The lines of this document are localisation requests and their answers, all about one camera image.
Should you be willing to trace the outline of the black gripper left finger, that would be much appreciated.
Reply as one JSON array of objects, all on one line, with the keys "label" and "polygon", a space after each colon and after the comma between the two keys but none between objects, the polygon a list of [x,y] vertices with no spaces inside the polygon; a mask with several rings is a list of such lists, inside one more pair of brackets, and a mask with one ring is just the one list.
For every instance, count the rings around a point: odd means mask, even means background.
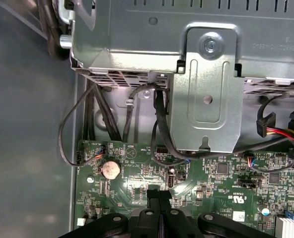
[{"label": "black gripper left finger", "polygon": [[157,190],[147,191],[147,208],[138,216],[127,218],[110,213],[85,224],[63,238],[157,238],[159,237],[160,202]]}]

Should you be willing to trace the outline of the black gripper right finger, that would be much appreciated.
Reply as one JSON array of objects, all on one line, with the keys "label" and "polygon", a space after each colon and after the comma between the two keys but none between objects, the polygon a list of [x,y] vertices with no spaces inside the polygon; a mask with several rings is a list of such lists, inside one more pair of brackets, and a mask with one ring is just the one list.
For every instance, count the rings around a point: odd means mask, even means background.
[{"label": "black gripper right finger", "polygon": [[217,213],[200,214],[196,219],[186,216],[182,210],[172,208],[172,196],[168,190],[159,192],[159,205],[165,238],[270,238],[251,228]]}]

